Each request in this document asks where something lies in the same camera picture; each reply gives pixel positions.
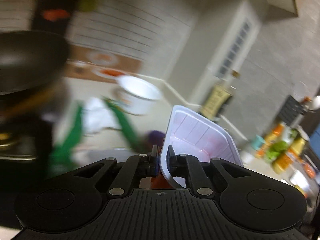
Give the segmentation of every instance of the frying pan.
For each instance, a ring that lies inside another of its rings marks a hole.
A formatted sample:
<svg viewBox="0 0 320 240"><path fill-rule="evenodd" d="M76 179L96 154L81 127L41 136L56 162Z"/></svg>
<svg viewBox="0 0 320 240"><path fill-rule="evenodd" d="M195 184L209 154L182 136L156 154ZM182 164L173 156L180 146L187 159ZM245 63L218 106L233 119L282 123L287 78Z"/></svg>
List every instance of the frying pan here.
<svg viewBox="0 0 320 240"><path fill-rule="evenodd" d="M21 113L50 98L69 51L67 41L54 33L1 33L0 115Z"/></svg>

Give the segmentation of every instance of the backsplash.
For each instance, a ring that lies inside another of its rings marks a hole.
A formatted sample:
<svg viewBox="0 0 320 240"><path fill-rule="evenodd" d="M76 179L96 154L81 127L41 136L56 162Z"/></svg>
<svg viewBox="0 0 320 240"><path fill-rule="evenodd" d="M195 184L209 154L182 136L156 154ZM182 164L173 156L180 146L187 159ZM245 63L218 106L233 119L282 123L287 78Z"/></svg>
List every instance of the backsplash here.
<svg viewBox="0 0 320 240"><path fill-rule="evenodd" d="M247 138L263 133L295 82L313 96L320 84L320 0L305 0L299 18L270 6L240 74L225 117Z"/></svg>
<svg viewBox="0 0 320 240"><path fill-rule="evenodd" d="M0 30L28 29L34 2L0 1ZM98 0L95 11L76 12L67 36L76 45L142 60L140 74L165 79L205 1Z"/></svg>

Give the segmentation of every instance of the red stain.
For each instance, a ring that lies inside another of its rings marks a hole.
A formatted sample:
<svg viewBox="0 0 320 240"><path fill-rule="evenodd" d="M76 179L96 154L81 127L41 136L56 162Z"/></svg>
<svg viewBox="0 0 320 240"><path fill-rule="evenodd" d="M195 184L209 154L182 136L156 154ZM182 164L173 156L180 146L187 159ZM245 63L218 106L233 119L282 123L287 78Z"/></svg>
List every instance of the red stain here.
<svg viewBox="0 0 320 240"><path fill-rule="evenodd" d="M42 12L42 17L47 21L56 22L59 19L67 19L70 13L63 9L51 9Z"/></svg>

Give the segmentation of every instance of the white pot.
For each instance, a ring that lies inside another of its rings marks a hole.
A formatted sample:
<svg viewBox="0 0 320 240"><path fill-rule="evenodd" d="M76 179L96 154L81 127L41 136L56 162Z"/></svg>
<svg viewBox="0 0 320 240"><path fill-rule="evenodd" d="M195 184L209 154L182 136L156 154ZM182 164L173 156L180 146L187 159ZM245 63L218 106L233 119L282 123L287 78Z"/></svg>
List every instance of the white pot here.
<svg viewBox="0 0 320 240"><path fill-rule="evenodd" d="M129 114L146 114L152 105L161 98L160 90L149 82L129 76L119 76L119 103Z"/></svg>

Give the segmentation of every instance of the orange bottle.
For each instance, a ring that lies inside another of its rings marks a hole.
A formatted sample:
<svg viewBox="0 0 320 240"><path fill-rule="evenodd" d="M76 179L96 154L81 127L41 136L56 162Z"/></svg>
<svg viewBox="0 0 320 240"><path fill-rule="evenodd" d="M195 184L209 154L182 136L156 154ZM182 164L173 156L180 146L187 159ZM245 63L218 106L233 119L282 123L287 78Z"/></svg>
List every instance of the orange bottle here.
<svg viewBox="0 0 320 240"><path fill-rule="evenodd" d="M282 155L279 156L278 159L276 159L273 164L272 168L277 173L280 174L283 171L285 171L291 163L295 162L300 154L303 151L303 148L306 144L306 140L302 137L295 139L295 141L292 143L288 151Z"/></svg>
<svg viewBox="0 0 320 240"><path fill-rule="evenodd" d="M260 150L258 150L255 154L256 158L262 158L269 147L276 142L276 140L281 135L283 129L285 127L284 122L280 122L268 135L265 136L264 145L261 146Z"/></svg>

